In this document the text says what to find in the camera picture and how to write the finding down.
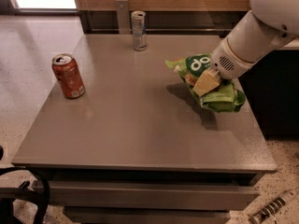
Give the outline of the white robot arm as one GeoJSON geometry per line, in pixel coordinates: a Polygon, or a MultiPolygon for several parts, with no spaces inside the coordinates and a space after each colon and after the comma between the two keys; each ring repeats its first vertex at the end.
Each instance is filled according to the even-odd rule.
{"type": "Polygon", "coordinates": [[[299,36],[299,0],[249,0],[250,11],[210,54],[193,91],[203,96],[241,77],[268,53],[299,36]]]}

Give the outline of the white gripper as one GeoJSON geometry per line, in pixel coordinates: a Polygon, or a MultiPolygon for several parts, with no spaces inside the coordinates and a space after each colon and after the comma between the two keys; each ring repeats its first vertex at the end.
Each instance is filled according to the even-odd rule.
{"type": "Polygon", "coordinates": [[[253,65],[254,63],[240,59],[231,49],[228,39],[224,38],[211,53],[211,66],[213,68],[208,68],[202,73],[192,90],[198,96],[203,96],[216,89],[221,84],[221,78],[239,78],[253,65]]]}

